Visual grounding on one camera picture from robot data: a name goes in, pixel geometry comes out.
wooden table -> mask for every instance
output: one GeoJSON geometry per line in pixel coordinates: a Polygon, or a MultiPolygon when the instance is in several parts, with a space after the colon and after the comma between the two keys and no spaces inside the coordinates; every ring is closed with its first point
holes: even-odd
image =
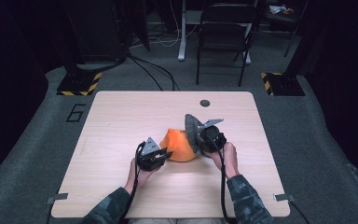
{"type": "MultiPolygon", "coordinates": [[[[169,128],[185,128],[185,114],[216,124],[238,151],[240,172],[258,191],[274,217],[290,213],[269,142],[250,92],[100,91],[96,94],[56,201],[54,217],[83,217],[106,195],[123,187],[131,158],[148,137],[159,143],[169,128]],[[200,105],[201,100],[210,106],[200,105]]],[[[167,161],[137,190],[127,217],[223,217],[220,171],[210,159],[167,161]]],[[[226,190],[226,207],[234,217],[226,190]]]]}

